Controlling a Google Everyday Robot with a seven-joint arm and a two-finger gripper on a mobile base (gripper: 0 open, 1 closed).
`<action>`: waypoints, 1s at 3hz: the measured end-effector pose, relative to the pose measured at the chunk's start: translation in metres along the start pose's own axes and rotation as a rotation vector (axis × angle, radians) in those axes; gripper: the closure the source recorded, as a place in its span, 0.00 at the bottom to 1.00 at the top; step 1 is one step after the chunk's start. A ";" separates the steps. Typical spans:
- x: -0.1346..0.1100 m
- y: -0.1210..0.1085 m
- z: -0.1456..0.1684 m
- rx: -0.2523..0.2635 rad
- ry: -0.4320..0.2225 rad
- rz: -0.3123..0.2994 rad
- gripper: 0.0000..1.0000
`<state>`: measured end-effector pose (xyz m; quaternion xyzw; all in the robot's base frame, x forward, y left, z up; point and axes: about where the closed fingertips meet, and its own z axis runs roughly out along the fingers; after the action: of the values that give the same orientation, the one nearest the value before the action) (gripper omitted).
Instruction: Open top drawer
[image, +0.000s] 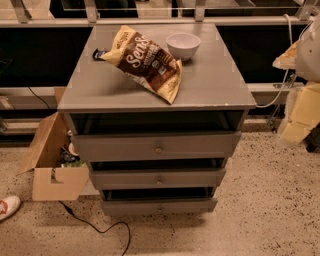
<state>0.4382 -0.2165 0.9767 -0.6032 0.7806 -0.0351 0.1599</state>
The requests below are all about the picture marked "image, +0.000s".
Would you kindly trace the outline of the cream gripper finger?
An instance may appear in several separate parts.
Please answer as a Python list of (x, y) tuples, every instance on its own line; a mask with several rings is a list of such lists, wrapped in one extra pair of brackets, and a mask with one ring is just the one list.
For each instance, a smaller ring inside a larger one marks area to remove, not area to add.
[(278, 56), (272, 63), (272, 66), (278, 69), (296, 69), (297, 48), (300, 41), (293, 43), (283, 54)]

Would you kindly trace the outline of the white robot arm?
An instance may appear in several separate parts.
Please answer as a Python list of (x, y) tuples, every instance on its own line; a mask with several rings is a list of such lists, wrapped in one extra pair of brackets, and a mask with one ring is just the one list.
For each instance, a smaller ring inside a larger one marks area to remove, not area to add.
[(298, 77), (320, 82), (320, 15), (295, 43), (273, 61), (272, 66), (282, 70), (293, 69)]

